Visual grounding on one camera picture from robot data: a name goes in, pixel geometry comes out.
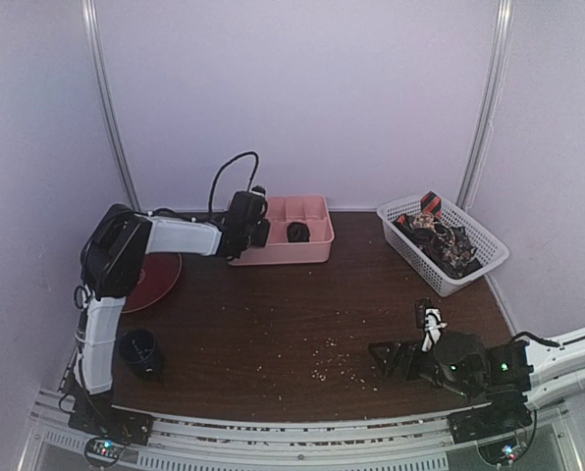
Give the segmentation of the pink divided organizer box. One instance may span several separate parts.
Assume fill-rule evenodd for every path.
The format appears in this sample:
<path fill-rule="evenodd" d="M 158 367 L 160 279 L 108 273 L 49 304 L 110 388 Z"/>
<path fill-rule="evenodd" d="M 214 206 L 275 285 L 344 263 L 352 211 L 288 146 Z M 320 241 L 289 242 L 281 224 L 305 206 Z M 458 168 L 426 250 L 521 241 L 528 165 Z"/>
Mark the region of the pink divided organizer box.
<path fill-rule="evenodd" d="M 249 248 L 231 266 L 316 264 L 329 259 L 335 234 L 324 196 L 272 196 L 267 202 L 271 226 L 265 246 Z"/>

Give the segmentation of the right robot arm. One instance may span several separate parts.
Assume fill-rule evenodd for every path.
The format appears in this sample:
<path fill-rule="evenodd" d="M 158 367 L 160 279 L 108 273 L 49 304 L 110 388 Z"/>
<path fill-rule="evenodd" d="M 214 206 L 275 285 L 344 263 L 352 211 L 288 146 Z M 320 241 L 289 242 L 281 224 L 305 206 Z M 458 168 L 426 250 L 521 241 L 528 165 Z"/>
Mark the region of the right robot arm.
<path fill-rule="evenodd" d="M 522 332 L 492 347 L 475 334 L 451 331 L 437 315 L 419 341 L 372 342 L 381 374 L 400 370 L 478 404 L 449 414 L 452 439 L 467 443 L 534 424 L 545 405 L 585 389 L 585 328 L 553 339 Z"/>

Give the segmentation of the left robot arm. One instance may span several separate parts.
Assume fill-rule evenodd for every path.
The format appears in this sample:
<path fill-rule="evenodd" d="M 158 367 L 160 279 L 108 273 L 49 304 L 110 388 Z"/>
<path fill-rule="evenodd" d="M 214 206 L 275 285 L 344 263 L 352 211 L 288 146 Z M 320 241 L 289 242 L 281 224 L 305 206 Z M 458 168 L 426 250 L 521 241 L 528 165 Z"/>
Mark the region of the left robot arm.
<path fill-rule="evenodd" d="M 139 213 L 114 204 L 80 253 L 80 279 L 74 299 L 80 311 L 74 368 L 75 415 L 99 436 L 120 425 L 112 407 L 112 363 L 117 328 L 138 284 L 144 259 L 153 253 L 186 253 L 234 260 L 251 246 L 265 245 L 266 190 L 255 186 L 234 194 L 220 216 L 203 221 L 167 208 Z"/>

